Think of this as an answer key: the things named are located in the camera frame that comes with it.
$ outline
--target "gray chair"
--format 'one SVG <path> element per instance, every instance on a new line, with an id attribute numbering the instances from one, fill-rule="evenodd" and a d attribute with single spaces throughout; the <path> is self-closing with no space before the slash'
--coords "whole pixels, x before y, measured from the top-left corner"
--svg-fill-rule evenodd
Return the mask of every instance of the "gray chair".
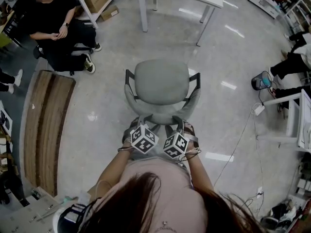
<path id="1" fill-rule="evenodd" d="M 130 78 L 135 81 L 134 95 L 130 86 Z M 196 87 L 186 98 L 189 83 L 196 80 Z M 139 63 L 135 68 L 135 74 L 126 70 L 125 96 L 129 105 L 138 115 L 153 114 L 150 122 L 160 125 L 175 125 L 177 122 L 172 116 L 187 120 L 192 114 L 201 93 L 200 73 L 189 77 L 186 64 L 173 60 L 149 60 Z M 153 112 L 149 106 L 137 103 L 142 100 L 153 105 L 173 105 L 184 101 L 180 110 L 167 113 Z"/>

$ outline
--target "necklace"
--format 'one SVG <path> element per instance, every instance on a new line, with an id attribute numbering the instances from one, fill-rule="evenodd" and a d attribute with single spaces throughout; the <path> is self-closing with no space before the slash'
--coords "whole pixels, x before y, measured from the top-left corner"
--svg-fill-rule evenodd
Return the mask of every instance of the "necklace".
<path id="1" fill-rule="evenodd" d="M 163 226 L 158 228 L 158 229 L 156 229 L 155 233 L 159 232 L 161 230 L 168 230 L 168 231 L 173 231 L 173 232 L 177 233 L 177 231 L 174 230 L 173 228 L 171 228 L 170 226 L 166 226 L 167 225 L 167 221 L 163 221 L 162 224 L 163 224 Z"/>

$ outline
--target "black shoe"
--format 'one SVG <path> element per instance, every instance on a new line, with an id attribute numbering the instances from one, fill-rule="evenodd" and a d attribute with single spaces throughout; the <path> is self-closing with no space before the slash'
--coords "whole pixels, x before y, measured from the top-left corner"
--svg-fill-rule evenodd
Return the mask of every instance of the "black shoe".
<path id="1" fill-rule="evenodd" d="M 95 47 L 92 48 L 92 49 L 93 49 L 93 51 L 95 51 L 95 52 L 99 52 L 100 50 L 102 50 L 102 46 L 101 46 L 98 42 L 96 42 Z"/>
<path id="2" fill-rule="evenodd" d="M 91 60 L 91 57 L 89 56 L 88 53 L 84 53 L 84 55 L 86 56 L 86 60 L 84 62 L 84 68 L 86 71 L 88 71 L 89 73 L 94 73 L 95 72 L 95 65 Z"/>

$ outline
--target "pink shirt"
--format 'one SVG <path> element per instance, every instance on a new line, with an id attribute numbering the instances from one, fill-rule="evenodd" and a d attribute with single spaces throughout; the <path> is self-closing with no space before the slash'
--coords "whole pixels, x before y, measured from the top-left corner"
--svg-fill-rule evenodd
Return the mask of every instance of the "pink shirt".
<path id="1" fill-rule="evenodd" d="M 130 162 L 120 182 L 112 187 L 104 198 L 98 200 L 93 208 L 96 208 L 106 197 L 112 196 L 131 177 L 145 172 L 154 173 L 161 180 L 161 192 L 157 193 L 153 200 L 156 203 L 159 197 L 149 232 L 154 233 L 162 227 L 163 221 L 178 233 L 206 232 L 207 212 L 201 195 L 190 186 L 189 173 L 177 164 L 160 158 Z"/>

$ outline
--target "electrical outlet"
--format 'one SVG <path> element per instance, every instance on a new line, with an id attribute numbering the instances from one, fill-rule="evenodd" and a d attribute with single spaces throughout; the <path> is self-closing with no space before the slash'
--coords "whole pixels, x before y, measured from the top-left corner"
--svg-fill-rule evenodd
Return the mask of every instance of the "electrical outlet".
<path id="1" fill-rule="evenodd" d="M 261 104 L 254 110 L 254 113 L 255 115 L 258 116 L 263 110 L 264 110 L 264 105 Z"/>
<path id="2" fill-rule="evenodd" d="M 256 198 L 259 199 L 259 198 L 261 197 L 262 193 L 263 193 L 262 186 L 261 186 L 261 187 L 258 187 Z"/>

